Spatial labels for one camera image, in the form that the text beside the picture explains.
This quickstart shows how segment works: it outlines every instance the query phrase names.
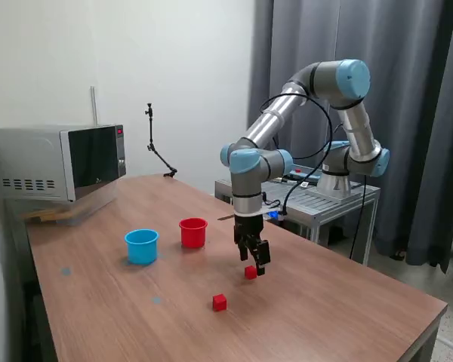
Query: red block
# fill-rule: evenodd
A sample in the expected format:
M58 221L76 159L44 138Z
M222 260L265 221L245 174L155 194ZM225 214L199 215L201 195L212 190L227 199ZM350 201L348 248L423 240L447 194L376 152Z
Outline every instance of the red block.
M245 267L245 278L255 279L257 277L257 268L252 265Z
M227 309L227 298L223 294L218 294L213 297L213 310L223 311Z

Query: tile floor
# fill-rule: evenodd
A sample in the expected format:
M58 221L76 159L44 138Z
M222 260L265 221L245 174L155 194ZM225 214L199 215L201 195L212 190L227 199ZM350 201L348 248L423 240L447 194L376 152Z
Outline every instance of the tile floor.
M332 249L342 254L348 254L350 242L342 241L333 246ZM371 248L369 267L447 302L448 311L442 319L439 334L453 342L453 248L451 250L451 263L446 275L439 267L410 266L405 262L397 262L380 256L374 247ZM453 362L453 350L436 341L431 361Z

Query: blue marker dot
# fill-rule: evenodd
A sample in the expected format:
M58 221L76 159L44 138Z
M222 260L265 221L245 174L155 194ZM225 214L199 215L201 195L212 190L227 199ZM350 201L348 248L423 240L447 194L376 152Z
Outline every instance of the blue marker dot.
M60 272L62 273L62 275L68 277L70 275L70 268L62 268Z

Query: blue joint cap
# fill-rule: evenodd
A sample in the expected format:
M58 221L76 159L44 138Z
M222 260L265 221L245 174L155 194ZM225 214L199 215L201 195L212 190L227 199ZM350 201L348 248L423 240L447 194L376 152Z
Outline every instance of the blue joint cap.
M220 161L222 163L223 166L225 167L228 167L229 166L229 162L228 162L228 150L230 149L230 146L232 145L233 143L229 143L225 146L223 146L221 148L221 151L220 151Z
M335 80L341 93L351 100L364 98L371 86L368 66L357 59L343 60L335 71Z
M291 154L285 151L284 149L279 149L280 155L284 159L284 175L288 175L290 171L294 168L294 159Z
M381 151L381 154L377 158L376 165L374 166L374 169L371 172L371 176L373 177L379 177L382 176L384 171L387 169L387 164L390 161L390 150L389 149L383 149Z
M237 149L230 153L230 172L245 173L256 168L260 163L257 149Z

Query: silver arm segment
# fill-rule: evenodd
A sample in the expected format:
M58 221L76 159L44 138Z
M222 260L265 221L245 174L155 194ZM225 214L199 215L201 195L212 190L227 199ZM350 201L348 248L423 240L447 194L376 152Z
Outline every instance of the silver arm segment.
M295 83L284 85L281 94L305 94L305 90ZM305 104L306 99L297 96L284 96L275 99L265 109L255 123L249 127L245 138L252 141L258 148L265 147L274 137L285 122L289 120L298 107Z

